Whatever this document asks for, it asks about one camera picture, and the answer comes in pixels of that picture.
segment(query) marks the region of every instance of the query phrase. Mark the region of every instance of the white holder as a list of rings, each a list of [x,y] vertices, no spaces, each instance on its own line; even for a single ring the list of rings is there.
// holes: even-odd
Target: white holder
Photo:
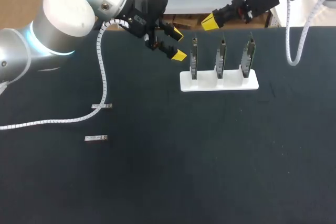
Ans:
[[[223,90],[256,90],[259,88],[256,72],[251,69],[249,77],[244,78],[242,67],[235,70],[224,70],[223,78],[218,79],[215,70],[197,71],[197,80],[193,80],[190,71],[180,73],[181,91],[223,91]]]

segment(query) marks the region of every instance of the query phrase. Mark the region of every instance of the white stand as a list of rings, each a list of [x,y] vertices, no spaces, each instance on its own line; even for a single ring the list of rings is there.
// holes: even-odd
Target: white stand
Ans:
[[[244,78],[241,66],[235,70],[224,70],[223,78],[218,79],[215,70],[197,71],[197,80],[193,80],[190,71],[180,73],[181,91],[223,91],[223,90],[256,90],[259,88],[254,70],[249,78]]]

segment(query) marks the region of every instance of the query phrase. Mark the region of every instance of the white cable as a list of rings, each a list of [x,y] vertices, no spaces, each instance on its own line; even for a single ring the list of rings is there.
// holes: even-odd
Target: white cable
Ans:
[[[102,77],[102,83],[103,83],[103,95],[99,104],[99,107],[92,111],[90,114],[86,116],[82,116],[80,118],[75,118],[75,119],[49,119],[49,120],[42,120],[42,121],[36,121],[36,122],[30,122],[30,123],[21,123],[21,124],[13,124],[13,125],[7,125],[7,126],[0,126],[0,130],[11,130],[11,129],[17,129],[21,127],[28,127],[28,126],[33,126],[33,125],[39,125],[39,124],[49,124],[49,123],[76,123],[76,122],[81,122],[86,119],[89,119],[96,115],[102,108],[102,106],[105,104],[106,96],[107,96],[107,80],[106,80],[106,75],[105,75],[105,68],[103,64],[103,58],[101,54],[101,38],[106,31],[106,29],[113,25],[113,24],[121,24],[122,26],[128,28],[129,24],[123,20],[119,19],[112,19],[109,22],[104,23],[104,25],[101,27],[98,38],[97,38],[97,56],[98,56],[98,61],[99,61],[99,66],[100,66],[100,71],[101,71],[101,77]]]
[[[309,27],[310,27],[311,23],[313,22],[313,19],[315,18],[317,12],[321,8],[322,4],[324,3],[324,1],[326,1],[326,0],[318,0],[317,3],[315,4],[313,10],[309,14],[307,22],[303,27],[303,31],[302,31],[302,34],[301,34],[300,43],[299,43],[296,58],[295,58],[294,61],[292,61],[291,54],[290,54],[290,39],[289,39],[289,35],[290,35],[290,24],[289,24],[289,22],[290,22],[290,0],[287,0],[286,56],[287,56],[287,61],[291,66],[296,66],[300,62],[302,52],[303,52],[304,43],[306,41],[306,37],[307,37],[307,34],[308,34]]]

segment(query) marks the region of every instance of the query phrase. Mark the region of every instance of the black table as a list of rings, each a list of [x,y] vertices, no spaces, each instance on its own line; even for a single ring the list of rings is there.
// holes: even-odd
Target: black table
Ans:
[[[249,32],[225,32],[226,68],[238,67]],[[195,32],[184,34],[189,52]],[[113,110],[0,132],[0,223],[335,223],[336,29],[311,29],[295,68],[284,29],[253,34],[259,90],[182,93],[188,60],[107,33]],[[197,33],[199,70],[213,69],[221,36]],[[0,124],[90,113],[102,92],[95,40],[9,87]],[[107,142],[84,142],[102,134]]]

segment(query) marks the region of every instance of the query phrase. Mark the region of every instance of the dark table surface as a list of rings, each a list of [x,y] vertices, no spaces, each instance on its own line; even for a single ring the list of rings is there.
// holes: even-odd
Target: dark table surface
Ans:
[[[226,68],[238,67],[249,32],[225,32]],[[195,32],[184,34],[189,52]],[[284,29],[253,34],[259,90],[205,93],[180,91],[188,59],[105,34],[113,110],[0,132],[0,223],[335,223],[336,28],[311,29],[295,68]],[[213,69],[221,36],[197,33],[199,70]],[[10,86],[0,124],[90,113],[102,92],[95,40]],[[84,142],[101,134],[109,140]]]

